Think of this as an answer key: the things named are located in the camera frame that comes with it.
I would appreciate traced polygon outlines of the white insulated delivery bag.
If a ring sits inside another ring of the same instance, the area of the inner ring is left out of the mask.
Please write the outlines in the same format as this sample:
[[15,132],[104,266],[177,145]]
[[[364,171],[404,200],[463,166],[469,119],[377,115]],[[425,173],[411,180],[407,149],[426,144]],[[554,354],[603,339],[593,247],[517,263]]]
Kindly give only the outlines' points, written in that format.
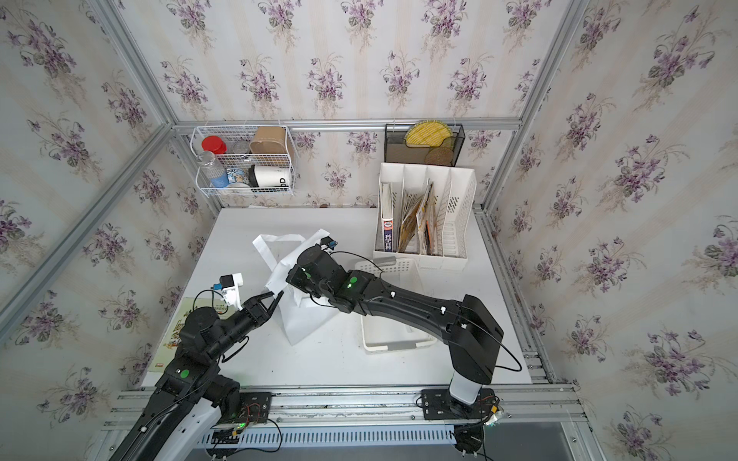
[[[320,229],[309,238],[301,234],[260,234],[253,241],[255,249],[271,271],[265,288],[275,295],[280,292],[283,294],[279,311],[284,334],[292,346],[302,342],[338,314],[338,310],[330,307],[325,298],[311,297],[286,282],[288,272],[296,265],[299,255],[328,235],[327,230]],[[275,243],[288,243],[291,251],[284,257],[276,257],[271,249]]]

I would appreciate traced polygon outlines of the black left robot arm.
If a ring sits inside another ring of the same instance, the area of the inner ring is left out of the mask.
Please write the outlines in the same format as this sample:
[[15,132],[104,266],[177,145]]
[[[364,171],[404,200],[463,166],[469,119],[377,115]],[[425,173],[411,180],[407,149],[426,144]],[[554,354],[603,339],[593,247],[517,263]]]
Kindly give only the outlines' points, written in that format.
[[273,316],[283,294],[266,292],[222,319],[197,307],[184,321],[174,358],[113,460],[185,460],[221,418],[241,411],[240,384],[221,374],[221,358]]

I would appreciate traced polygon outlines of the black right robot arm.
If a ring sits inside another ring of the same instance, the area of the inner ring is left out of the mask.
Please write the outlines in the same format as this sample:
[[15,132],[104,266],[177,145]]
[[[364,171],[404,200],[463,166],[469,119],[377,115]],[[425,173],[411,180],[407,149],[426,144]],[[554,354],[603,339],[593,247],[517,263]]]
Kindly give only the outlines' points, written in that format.
[[319,245],[297,257],[286,283],[341,312],[386,318],[443,342],[454,368],[449,395],[460,405],[476,403],[480,390],[492,382],[504,331],[475,296],[459,301],[409,291],[379,275],[344,269]]

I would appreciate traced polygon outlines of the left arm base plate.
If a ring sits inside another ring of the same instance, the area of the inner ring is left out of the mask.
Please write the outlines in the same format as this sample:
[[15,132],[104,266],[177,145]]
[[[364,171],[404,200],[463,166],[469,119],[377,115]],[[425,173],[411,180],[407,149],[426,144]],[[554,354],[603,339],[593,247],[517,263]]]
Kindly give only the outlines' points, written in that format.
[[219,405],[219,425],[265,424],[269,418],[273,395],[270,392],[232,393]]

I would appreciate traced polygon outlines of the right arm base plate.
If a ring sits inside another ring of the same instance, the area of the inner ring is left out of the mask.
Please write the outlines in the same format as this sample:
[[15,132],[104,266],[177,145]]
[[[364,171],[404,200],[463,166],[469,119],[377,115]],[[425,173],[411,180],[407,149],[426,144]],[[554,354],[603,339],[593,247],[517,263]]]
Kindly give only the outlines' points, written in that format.
[[474,403],[463,403],[451,396],[448,388],[423,389],[415,400],[426,421],[483,421],[501,409],[500,398],[491,388],[480,388]]

